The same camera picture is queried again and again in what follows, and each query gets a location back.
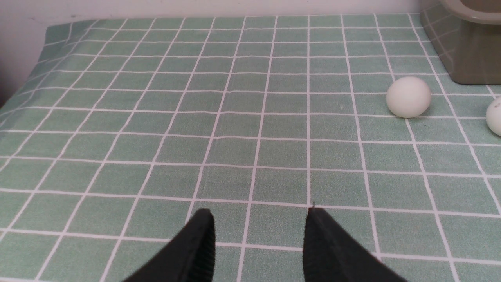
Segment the ping pong ball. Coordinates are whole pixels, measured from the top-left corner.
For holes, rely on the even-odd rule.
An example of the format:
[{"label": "ping pong ball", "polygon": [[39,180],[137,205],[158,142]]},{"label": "ping pong ball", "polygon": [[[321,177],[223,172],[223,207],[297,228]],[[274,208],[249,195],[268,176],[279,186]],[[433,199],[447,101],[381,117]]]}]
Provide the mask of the ping pong ball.
[{"label": "ping pong ball", "polygon": [[494,100],[487,108],[485,119],[490,130],[501,136],[501,97]]},{"label": "ping pong ball", "polygon": [[386,93],[386,104],[392,113],[403,118],[417,117],[431,103],[431,91],[422,79],[406,76],[393,82]]}]

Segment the gray container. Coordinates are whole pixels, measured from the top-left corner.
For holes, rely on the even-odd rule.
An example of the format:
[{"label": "gray container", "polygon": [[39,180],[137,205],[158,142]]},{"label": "gray container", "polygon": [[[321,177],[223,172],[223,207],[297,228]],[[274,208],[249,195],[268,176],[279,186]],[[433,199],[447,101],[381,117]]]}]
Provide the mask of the gray container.
[{"label": "gray container", "polygon": [[501,0],[421,0],[420,17],[453,81],[501,84]]}]

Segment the white wall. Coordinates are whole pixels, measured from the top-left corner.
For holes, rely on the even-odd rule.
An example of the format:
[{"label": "white wall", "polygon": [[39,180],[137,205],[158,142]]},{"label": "white wall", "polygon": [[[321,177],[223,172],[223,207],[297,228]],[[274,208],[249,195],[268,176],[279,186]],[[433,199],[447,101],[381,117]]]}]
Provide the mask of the white wall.
[{"label": "white wall", "polygon": [[0,0],[0,95],[31,72],[50,25],[104,18],[417,12],[419,0]]}]

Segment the table tennis ball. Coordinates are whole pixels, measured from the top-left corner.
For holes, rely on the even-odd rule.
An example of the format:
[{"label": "table tennis ball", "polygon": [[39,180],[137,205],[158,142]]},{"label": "table tennis ball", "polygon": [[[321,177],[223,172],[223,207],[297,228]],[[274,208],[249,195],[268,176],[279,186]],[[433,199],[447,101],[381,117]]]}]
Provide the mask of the table tennis ball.
[{"label": "table tennis ball", "polygon": [[406,76],[393,82],[386,93],[386,104],[392,113],[403,118],[417,117],[431,103],[431,91],[422,79]]},{"label": "table tennis ball", "polygon": [[487,108],[485,119],[490,130],[501,136],[501,97],[494,100]]}]

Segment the green square tile pattern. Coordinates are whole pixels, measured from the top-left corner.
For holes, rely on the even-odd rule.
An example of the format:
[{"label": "green square tile pattern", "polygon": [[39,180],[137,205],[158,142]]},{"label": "green square tile pattern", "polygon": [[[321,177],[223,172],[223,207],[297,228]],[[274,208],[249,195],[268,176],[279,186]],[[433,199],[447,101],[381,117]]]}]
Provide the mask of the green square tile pattern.
[{"label": "green square tile pattern", "polygon": [[[0,277],[34,279],[57,240],[40,232],[68,225],[78,236],[40,279],[99,280],[128,222],[106,277],[123,280],[188,210],[210,208],[218,242],[241,243],[248,220],[246,243],[260,246],[246,248],[242,281],[301,280],[300,252],[266,246],[300,248],[315,202],[374,251],[368,196],[382,253],[443,258],[383,258],[409,280],[453,280],[431,196],[453,257],[501,261],[501,139],[482,120],[501,92],[454,83],[418,14],[91,23],[73,23],[67,43],[68,24],[49,28],[48,61],[0,109],[0,228],[27,233],[0,241]],[[396,79],[430,86],[422,117],[388,111],[387,60]],[[236,280],[240,247],[217,251],[214,279]],[[500,275],[455,266],[461,281]]]}]

